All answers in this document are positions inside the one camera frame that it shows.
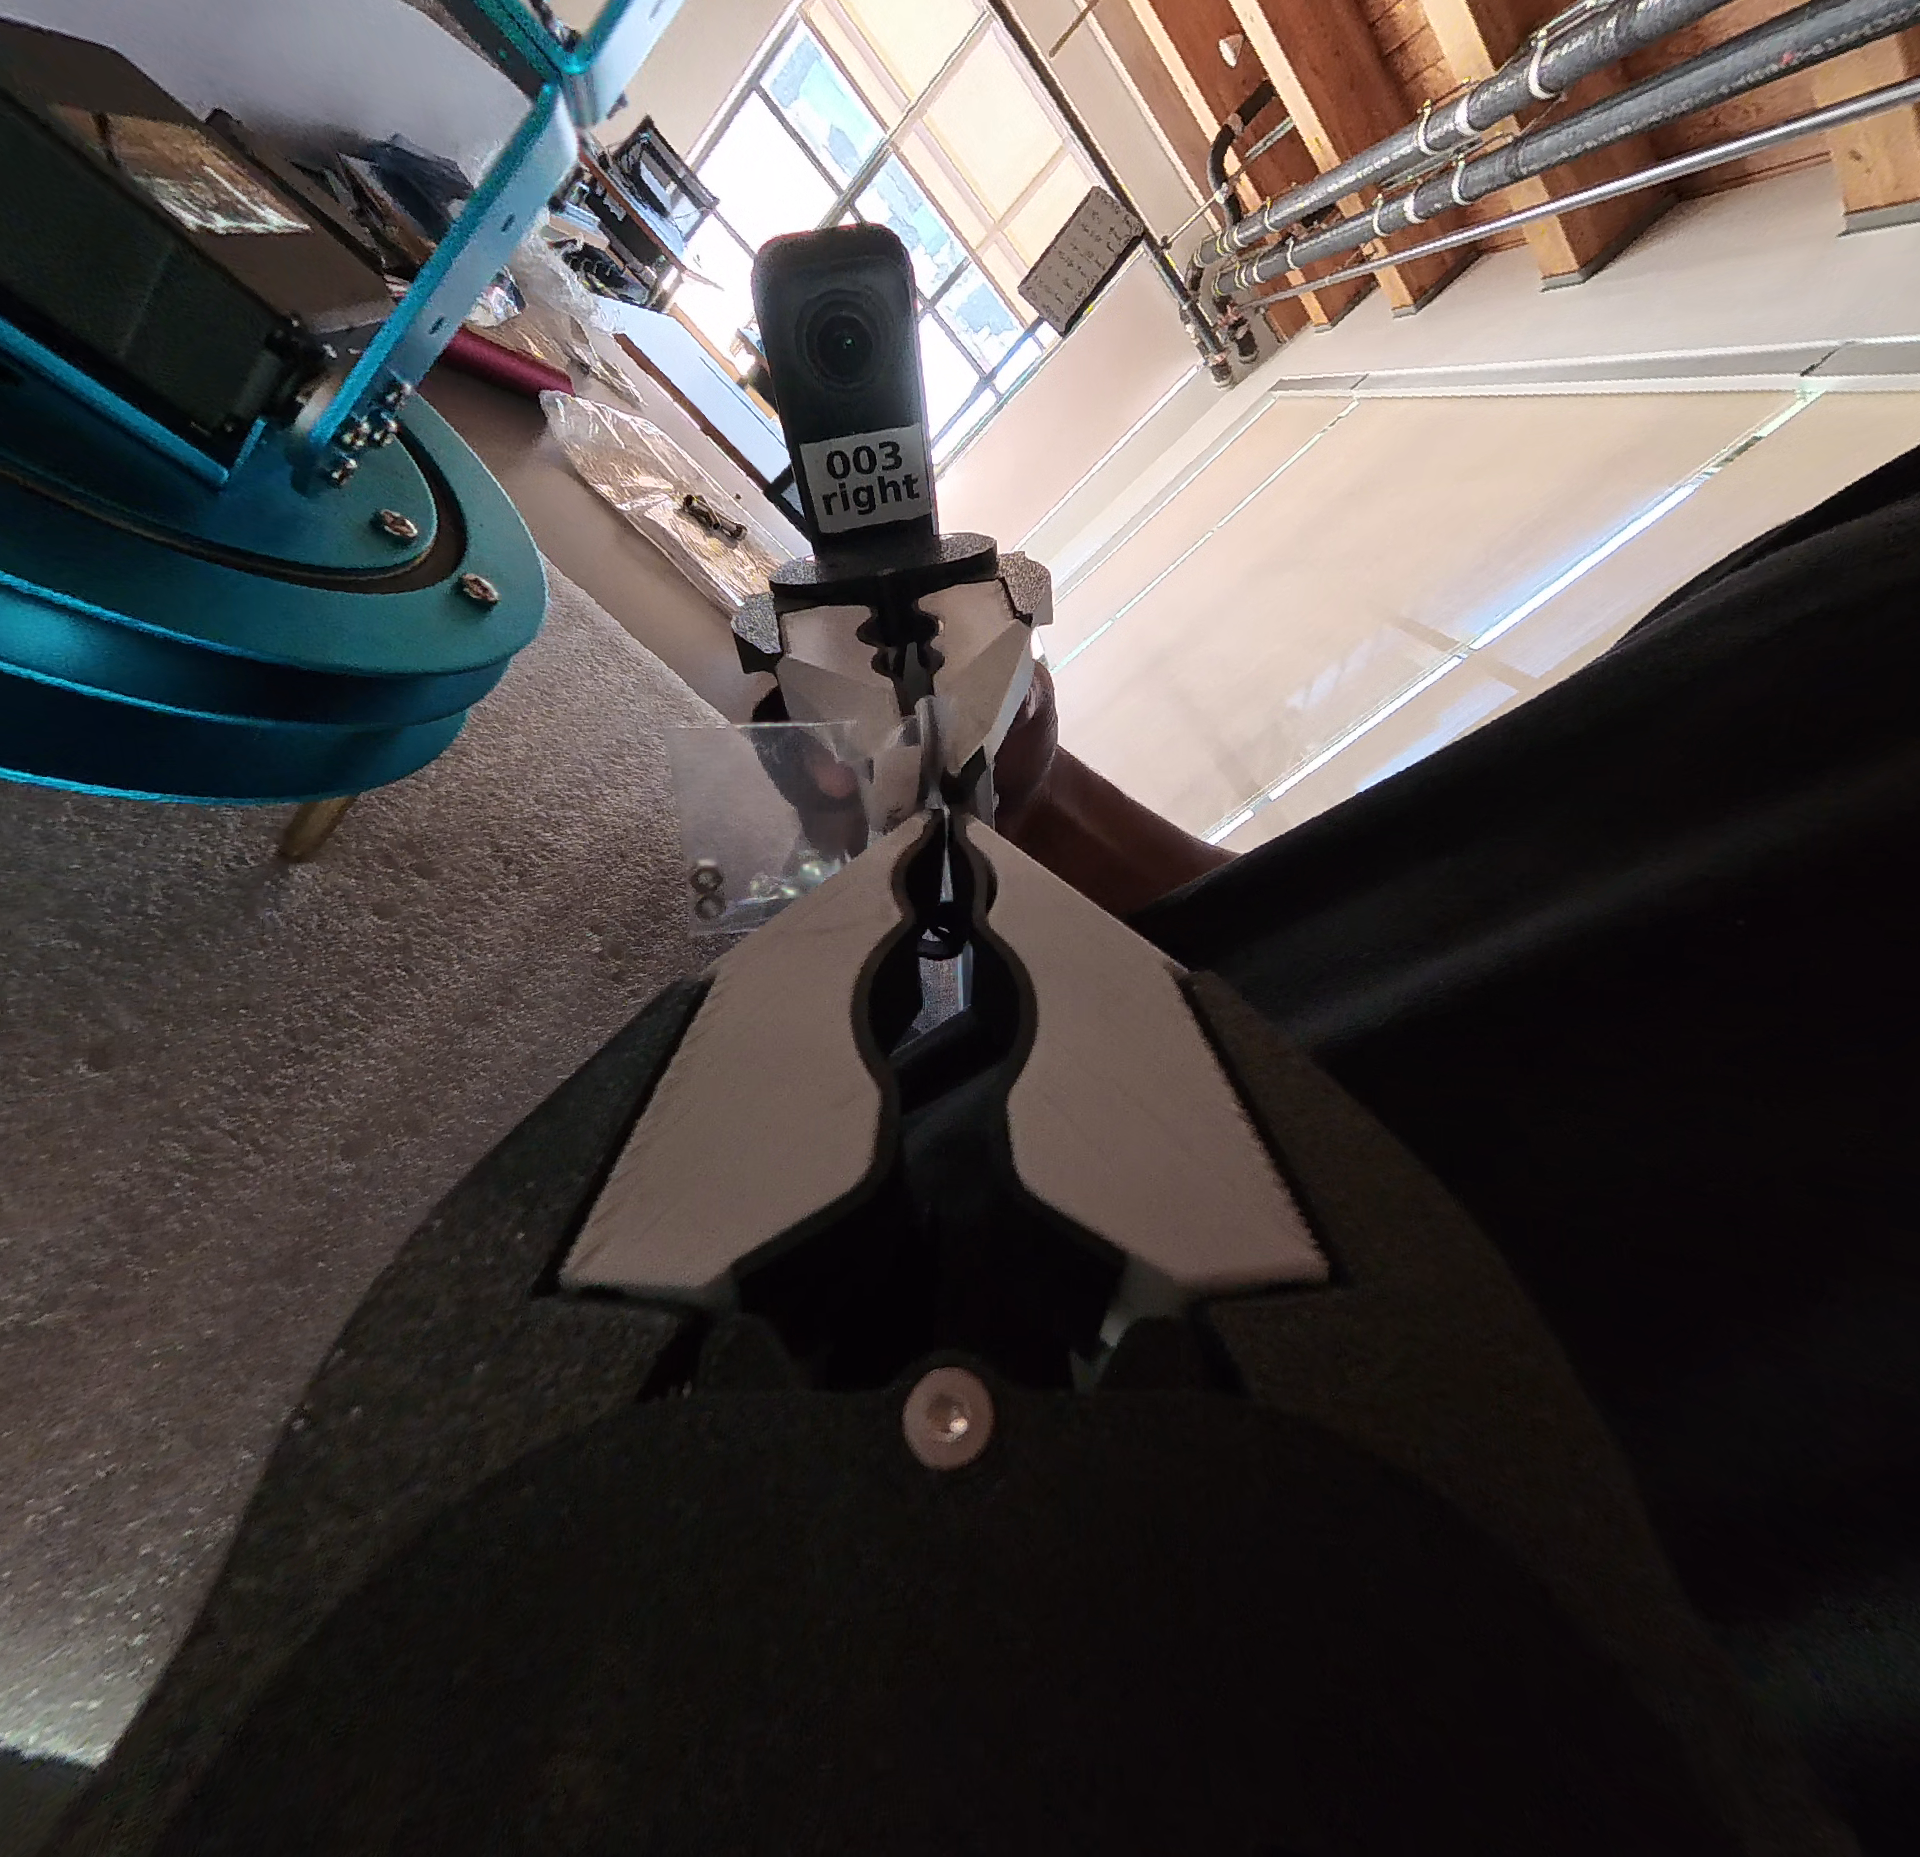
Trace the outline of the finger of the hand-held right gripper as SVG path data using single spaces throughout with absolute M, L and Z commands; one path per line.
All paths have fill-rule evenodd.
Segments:
M 993 814 L 993 756 L 1031 689 L 1031 628 L 1013 620 L 974 657 L 935 675 L 935 782 L 948 809 Z
M 921 729 L 885 652 L 861 639 L 868 614 L 779 614 L 779 685 L 789 720 L 852 771 L 868 819 L 911 819 L 921 805 Z

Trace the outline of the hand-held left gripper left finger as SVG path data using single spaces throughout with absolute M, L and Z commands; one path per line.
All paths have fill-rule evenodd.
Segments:
M 904 930 L 911 816 L 709 966 L 709 986 L 613 1164 L 564 1289 L 720 1292 L 755 1249 L 871 1169 L 881 1080 L 857 986 Z

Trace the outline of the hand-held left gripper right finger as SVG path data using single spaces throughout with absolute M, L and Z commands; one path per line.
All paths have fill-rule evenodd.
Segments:
M 1021 981 L 1021 1188 L 1177 1289 L 1323 1283 L 1326 1260 L 1182 991 L 1184 968 L 997 831 L 989 931 Z

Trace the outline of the small clear screw bag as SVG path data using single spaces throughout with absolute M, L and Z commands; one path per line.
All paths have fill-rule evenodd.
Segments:
M 699 937 L 752 931 L 939 798 L 941 731 L 904 720 L 758 720 L 666 739 L 680 895 Z

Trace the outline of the blue toy robot arm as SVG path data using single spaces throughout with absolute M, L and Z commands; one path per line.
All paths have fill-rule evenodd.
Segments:
M 401 2 L 528 101 L 482 172 L 2 17 L 5 779 L 347 801 L 538 634 L 542 556 L 418 389 L 686 0 Z

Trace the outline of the person's right forearm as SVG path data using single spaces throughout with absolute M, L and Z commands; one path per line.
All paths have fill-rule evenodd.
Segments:
M 1186 836 L 1059 746 L 1044 663 L 997 748 L 993 794 L 1001 836 L 1122 919 L 1233 863 L 1233 852 Z

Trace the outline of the background desk with equipment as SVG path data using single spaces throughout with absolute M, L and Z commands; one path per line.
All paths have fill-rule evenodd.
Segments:
M 650 116 L 616 148 L 583 136 L 574 187 L 553 203 L 568 217 L 593 215 L 603 253 L 576 229 L 568 265 L 603 297 L 664 309 L 686 278 L 686 248 L 716 212 L 716 194 L 686 165 Z

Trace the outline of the large window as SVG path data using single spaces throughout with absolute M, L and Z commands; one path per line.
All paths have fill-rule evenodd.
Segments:
M 758 333 L 747 271 L 771 236 L 854 223 L 902 236 L 935 466 L 1057 342 L 1018 286 L 1097 180 L 989 0 L 799 0 L 695 172 L 716 208 L 674 309 L 735 378 Z

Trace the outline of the clear plastic bag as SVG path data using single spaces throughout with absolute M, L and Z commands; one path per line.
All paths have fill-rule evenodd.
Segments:
M 609 503 L 709 606 L 738 612 L 771 592 L 784 553 L 747 511 L 654 424 L 583 395 L 538 399 L 544 430 L 586 486 Z M 747 524 L 738 547 L 713 538 L 680 511 L 681 493 Z

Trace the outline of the red screwdriver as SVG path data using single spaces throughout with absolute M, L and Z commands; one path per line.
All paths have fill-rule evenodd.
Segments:
M 564 369 L 522 357 L 520 348 L 497 345 L 485 333 L 466 330 L 464 324 L 453 330 L 438 365 L 534 403 L 544 394 L 574 394 L 574 378 Z

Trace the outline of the white foam sheet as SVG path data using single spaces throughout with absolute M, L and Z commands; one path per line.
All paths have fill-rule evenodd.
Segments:
M 2 1749 L 113 1749 L 397 1247 L 702 968 L 681 722 L 548 571 L 457 743 L 309 863 L 279 809 L 2 787 Z

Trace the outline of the grey ceiling pipes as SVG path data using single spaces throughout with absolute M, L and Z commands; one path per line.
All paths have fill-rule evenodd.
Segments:
M 1204 239 L 1192 269 L 1210 284 L 1210 309 L 1228 314 L 1297 298 L 1315 284 L 1278 286 L 1282 278 L 1349 253 L 1377 253 L 1377 263 L 1352 263 L 1319 286 L 1445 255 L 1477 234 L 1471 229 L 1436 234 L 1402 253 L 1392 253 L 1389 239 L 1917 27 L 1917 0 L 1800 0 L 1566 110 L 1566 95 L 1597 74 L 1698 27 L 1732 2 L 1740 0 L 1571 0 L 1523 31 L 1523 44 L 1498 69 Z

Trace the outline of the black wall panel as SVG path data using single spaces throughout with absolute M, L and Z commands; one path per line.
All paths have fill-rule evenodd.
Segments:
M 1089 191 L 1037 263 L 1021 275 L 1018 297 L 1057 336 L 1070 336 L 1100 291 L 1142 248 L 1136 212 L 1108 191 Z

